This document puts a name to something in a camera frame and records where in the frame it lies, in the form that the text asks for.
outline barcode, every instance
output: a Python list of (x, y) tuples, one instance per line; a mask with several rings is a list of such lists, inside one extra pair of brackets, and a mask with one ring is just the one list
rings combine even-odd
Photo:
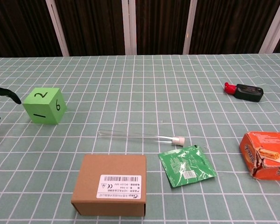
[(105, 176), (104, 181), (138, 181), (137, 176)]
[(190, 179), (190, 178), (196, 177), (196, 173), (193, 170), (185, 171), (185, 172), (183, 172), (182, 175), (185, 179)]

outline white test tube cap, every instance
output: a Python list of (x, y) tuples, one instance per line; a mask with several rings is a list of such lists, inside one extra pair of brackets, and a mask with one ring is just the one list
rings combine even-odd
[(178, 145), (178, 146), (183, 146), (185, 144), (185, 138), (184, 137), (173, 137), (172, 144)]

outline torn orange box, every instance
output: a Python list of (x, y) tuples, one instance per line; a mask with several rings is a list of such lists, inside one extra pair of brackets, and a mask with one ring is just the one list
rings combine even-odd
[(280, 181), (279, 132), (248, 132), (239, 148), (253, 177)]

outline orange box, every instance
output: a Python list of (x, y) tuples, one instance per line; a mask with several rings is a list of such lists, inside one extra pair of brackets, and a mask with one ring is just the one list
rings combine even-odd
[(84, 156), (71, 204), (82, 216), (143, 217), (146, 156)]
[(251, 176), (280, 181), (280, 133), (248, 132), (239, 148)]

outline number 2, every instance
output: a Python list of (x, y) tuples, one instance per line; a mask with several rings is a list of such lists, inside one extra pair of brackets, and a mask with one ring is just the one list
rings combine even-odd
[(48, 92), (46, 92), (45, 95), (42, 95), (41, 93), (38, 92), (38, 93), (34, 94), (34, 97), (36, 97), (36, 95), (40, 95), (42, 98), (44, 98), (47, 94), (48, 94)]
[(59, 111), (60, 110), (60, 105), (57, 104), (58, 99), (56, 99), (56, 109)]

